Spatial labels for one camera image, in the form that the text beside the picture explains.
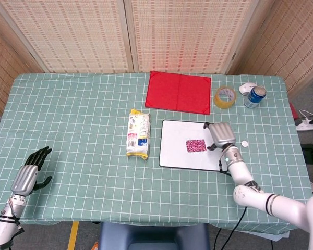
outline food package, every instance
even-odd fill
[[[127,129],[126,155],[147,159],[150,148],[151,116],[131,110]]]

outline packing tape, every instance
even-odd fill
[[[228,96],[230,101],[226,102],[226,101],[221,100],[221,95]],[[235,94],[234,89],[231,89],[230,87],[220,87],[219,89],[217,89],[217,92],[214,95],[213,102],[219,108],[230,108],[235,102],[235,99],[236,99],[236,94]]]

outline power strip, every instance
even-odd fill
[[[304,120],[301,124],[296,126],[297,131],[313,130],[313,124],[309,124],[310,120]]]

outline table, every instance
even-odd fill
[[[283,80],[271,76],[212,78],[211,115],[144,107],[149,73],[22,74],[14,81],[0,123],[0,211],[20,166],[35,150],[49,146],[38,180],[48,187],[29,196],[22,223],[116,221],[138,224],[207,222],[232,229],[244,207],[233,201],[232,178],[218,172],[158,165],[164,119],[229,122],[243,159],[267,193],[301,202],[311,197],[302,150]],[[238,89],[256,82],[267,97],[256,108],[219,109],[212,97],[220,86]],[[151,114],[149,159],[126,157],[128,115]],[[240,146],[242,140],[249,147]],[[294,226],[249,208],[238,229],[281,234]]]

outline white robotic arm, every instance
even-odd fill
[[[233,192],[234,201],[241,206],[257,208],[309,232],[309,249],[313,250],[313,197],[305,205],[278,194],[264,193],[249,172],[239,149],[234,145],[235,136],[230,125],[206,122],[204,128],[209,128],[214,141],[208,149],[223,149],[222,156],[237,185]]]
[[[19,220],[27,205],[26,197],[33,191],[42,189],[51,181],[51,176],[42,183],[37,183],[37,174],[41,170],[46,156],[51,152],[49,147],[31,154],[22,166],[11,186],[12,196],[8,199],[0,215],[0,250],[13,245],[13,238],[24,232]]]

